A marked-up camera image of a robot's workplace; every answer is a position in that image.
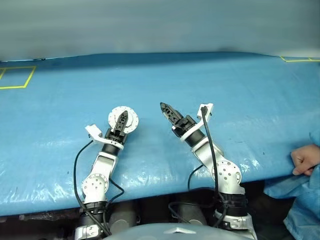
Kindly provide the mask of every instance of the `black cylinder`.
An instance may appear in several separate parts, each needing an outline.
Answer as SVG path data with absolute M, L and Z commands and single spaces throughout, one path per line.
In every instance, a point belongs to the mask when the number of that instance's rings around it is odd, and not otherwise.
M 111 154 L 111 155 L 117 156 L 118 153 L 120 152 L 120 148 L 118 148 L 116 146 L 113 146 L 111 144 L 105 144 L 105 145 L 103 145 L 101 151 L 104 152 L 104 153 L 107 153 L 107 154 Z
M 190 136 L 188 136 L 185 139 L 185 141 L 190 147 L 193 147 L 194 145 L 199 143 L 204 137 L 205 135 L 203 134 L 203 132 L 198 129 L 194 131 Z
M 245 217 L 247 216 L 247 199 L 243 194 L 226 194 L 221 193 L 227 205 L 226 215 L 233 217 Z M 217 211 L 222 213 L 224 211 L 224 205 L 219 204 Z
M 92 214 L 98 221 L 99 223 L 103 224 L 103 212 L 97 213 L 97 214 Z M 88 216 L 87 213 L 82 213 L 79 219 L 78 226 L 90 226 L 90 225 L 95 225 L 96 223 Z

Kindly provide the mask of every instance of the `circular mounting plate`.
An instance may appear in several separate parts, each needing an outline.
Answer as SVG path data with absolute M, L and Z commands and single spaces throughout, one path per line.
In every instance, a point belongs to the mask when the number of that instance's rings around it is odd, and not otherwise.
M 117 106 L 114 109 L 112 109 L 112 112 L 109 113 L 109 117 L 108 117 L 108 122 L 111 126 L 111 128 L 115 128 L 116 124 L 117 124 L 117 120 L 119 118 L 119 116 L 124 112 L 127 111 L 128 112 L 128 121 L 126 122 L 125 128 L 124 128 L 124 133 L 128 134 L 133 132 L 139 123 L 139 118 L 138 115 L 135 113 L 135 111 L 128 107 L 128 106 Z
M 224 177 L 225 180 L 235 175 L 238 184 L 241 183 L 241 180 L 242 180 L 241 171 L 235 163 L 224 159 L 224 160 L 217 161 L 216 165 L 217 165 L 218 174 Z M 213 169 L 212 169 L 212 175 L 213 176 L 215 175 L 215 171 Z

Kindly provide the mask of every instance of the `white bracket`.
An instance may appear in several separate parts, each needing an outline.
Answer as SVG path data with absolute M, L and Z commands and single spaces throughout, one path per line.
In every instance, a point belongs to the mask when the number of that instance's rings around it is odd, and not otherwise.
M 115 169 L 117 159 L 116 156 L 105 152 L 98 153 L 89 176 L 82 183 L 85 204 L 106 200 L 109 177 Z
M 208 137 L 196 144 L 191 151 L 209 170 L 212 179 L 215 180 L 214 162 Z M 245 194 L 245 189 L 239 185 L 242 180 L 240 168 L 232 161 L 225 159 L 221 152 L 215 148 L 214 154 L 218 171 L 219 192 L 224 194 Z
M 196 114 L 196 117 L 198 119 L 200 119 L 200 121 L 193 126 L 192 128 L 190 128 L 185 134 L 183 134 L 180 138 L 180 141 L 183 142 L 184 140 L 186 140 L 191 134 L 193 134 L 196 130 L 200 129 L 203 125 L 204 125 L 204 120 L 202 119 L 202 112 L 201 112 L 201 108 L 202 107 L 206 107 L 207 111 L 205 114 L 205 120 L 206 122 L 208 122 L 211 118 L 212 115 L 212 110 L 214 109 L 214 104 L 213 103 L 208 103 L 208 104 L 200 104 L 200 107 L 198 109 L 198 112 Z
M 124 149 L 124 146 L 116 141 L 105 139 L 103 137 L 102 131 L 97 127 L 97 125 L 92 124 L 85 127 L 85 130 L 88 132 L 90 138 L 92 138 L 94 143 L 99 144 L 111 144 L 117 147 L 120 150 Z
M 221 213 L 215 210 L 214 216 L 219 219 L 221 217 Z M 249 239 L 257 240 L 257 234 L 254 229 L 254 225 L 252 222 L 252 217 L 248 213 L 246 216 L 229 216 L 226 215 L 223 218 L 224 222 L 230 223 L 230 227 L 233 230 L 242 230 L 242 231 L 234 231 L 234 233 L 244 236 Z

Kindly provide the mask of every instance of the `blue tarp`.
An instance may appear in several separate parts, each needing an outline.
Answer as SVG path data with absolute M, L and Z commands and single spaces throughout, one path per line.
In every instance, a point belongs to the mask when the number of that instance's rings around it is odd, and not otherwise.
M 0 63 L 0 216 L 77 207 L 73 164 L 89 141 L 84 127 L 108 129 L 109 112 L 139 116 L 112 179 L 119 200 L 184 192 L 199 162 L 172 133 L 160 102 L 196 118 L 214 103 L 212 138 L 244 182 L 292 174 L 290 152 L 320 127 L 319 62 L 247 53 L 99 54 Z M 1 89 L 6 86 L 22 88 Z M 78 191 L 101 146 L 86 149 Z M 191 187 L 213 186 L 205 169 Z M 117 194 L 113 186 L 108 197 Z
M 320 147 L 320 129 L 310 134 L 314 144 Z M 286 228 L 296 240 L 314 240 L 320 235 L 320 165 L 311 176 L 299 175 L 271 179 L 264 192 L 277 199 L 296 197 L 288 216 Z

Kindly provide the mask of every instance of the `wire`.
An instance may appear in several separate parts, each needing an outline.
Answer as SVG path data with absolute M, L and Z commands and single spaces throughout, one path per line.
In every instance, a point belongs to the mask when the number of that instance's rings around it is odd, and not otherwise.
M 199 207 L 199 208 L 203 208 L 203 209 L 209 209 L 209 208 L 212 208 L 215 204 L 214 203 L 211 203 L 211 204 L 208 204 L 208 205 L 203 205 L 203 204 L 197 204 L 197 203 L 191 203 L 191 202 L 184 202 L 184 201 L 173 201 L 173 202 L 170 202 L 168 204 L 168 209 L 170 210 L 170 212 L 177 218 L 180 220 L 180 222 L 183 222 L 183 223 L 186 223 L 186 224 L 189 224 L 190 222 L 187 221 L 185 218 L 183 218 L 179 213 L 177 213 L 172 206 L 174 205 L 188 205 L 188 206 L 196 206 L 196 207 Z
M 193 175 L 196 171 L 198 171 L 200 168 L 202 168 L 203 166 L 204 166 L 203 164 L 200 165 L 200 166 L 198 166 L 196 169 L 194 169 L 194 170 L 190 173 L 189 178 L 188 178 L 188 191 L 190 191 L 190 181 L 191 181 L 192 175 Z
M 206 120 L 207 111 L 208 111 L 207 107 L 204 106 L 204 107 L 201 108 L 203 125 L 204 125 L 204 128 L 205 128 L 206 136 L 208 137 L 210 150 L 211 150 L 211 155 L 212 155 L 212 161 L 213 161 L 215 196 L 216 196 L 216 199 L 218 199 L 218 197 L 221 198 L 221 202 L 222 202 L 222 205 L 223 205 L 223 212 L 222 212 L 221 216 L 219 217 L 219 219 L 217 220 L 217 222 L 213 225 L 215 228 L 217 228 L 219 226 L 219 224 L 222 222 L 222 220 L 225 218 L 226 214 L 227 214 L 227 207 L 225 205 L 224 196 L 219 192 L 217 160 L 216 160 L 216 155 L 215 155 L 214 144 L 212 142 L 212 138 L 211 138 L 211 135 L 210 135 L 208 123 L 207 123 L 207 120 Z
M 205 128 L 206 136 L 208 137 L 208 141 L 209 141 L 209 145 L 210 145 L 210 149 L 211 149 L 212 161 L 213 161 L 215 197 L 218 198 L 218 196 L 219 196 L 219 181 L 218 181 L 217 160 L 216 160 L 216 155 L 215 155 L 214 144 L 212 142 L 210 131 L 209 131 L 209 128 L 208 128 L 208 123 L 207 123 L 207 120 L 206 120 L 207 111 L 208 111 L 207 107 L 203 106 L 201 108 L 203 125 L 204 125 L 204 128 Z
M 215 224 L 213 225 L 214 228 L 218 228 L 219 227 L 219 224 L 222 222 L 222 220 L 225 218 L 226 214 L 227 214 L 227 208 L 225 206 L 225 198 L 224 196 L 222 196 L 222 194 L 219 192 L 219 196 L 221 198 L 221 201 L 222 201 L 222 204 L 224 206 L 223 208 L 223 212 L 221 214 L 221 216 L 219 217 L 219 219 L 215 222 Z
M 124 190 L 122 187 L 120 187 L 118 184 L 116 184 L 111 178 L 109 178 L 109 180 L 110 180 L 110 182 L 111 182 L 114 186 L 116 186 L 116 187 L 121 191 L 119 194 L 115 195 L 113 198 L 110 199 L 110 201 L 107 202 L 107 204 L 106 204 L 105 207 L 104 207 L 104 211 L 103 211 L 103 216 L 102 216 L 102 218 L 103 218 L 103 224 L 104 224 L 104 226 L 108 229 L 108 231 L 110 232 L 110 235 L 111 235 L 112 233 L 111 233 L 111 231 L 110 231 L 110 228 L 109 228 L 109 226 L 108 226 L 108 224 L 107 224 L 107 220 L 106 220 L 106 213 L 107 213 L 107 211 L 108 211 L 109 205 L 110 205 L 116 198 L 119 198 L 121 195 L 123 195 L 123 194 L 125 193 L 125 190 Z
M 81 206 L 81 208 L 83 209 L 83 211 L 85 211 L 85 213 L 91 218 L 92 221 L 94 221 L 94 223 L 103 231 L 103 233 L 106 236 L 109 236 L 111 233 L 110 231 L 108 231 L 108 229 L 106 229 L 97 219 L 96 217 L 89 211 L 87 210 L 86 206 L 84 205 L 84 203 L 81 201 L 79 194 L 78 194 L 78 190 L 77 190 L 77 176 L 76 176 L 76 172 L 77 172 L 77 162 L 78 162 L 78 158 L 79 155 L 82 153 L 83 150 L 85 150 L 90 144 L 92 144 L 92 140 L 90 142 L 88 142 L 83 148 L 81 148 L 81 150 L 77 153 L 75 160 L 74 160 L 74 165 L 73 165 L 73 189 L 74 189 L 74 194 L 75 194 L 75 198 L 78 201 L 79 205 Z

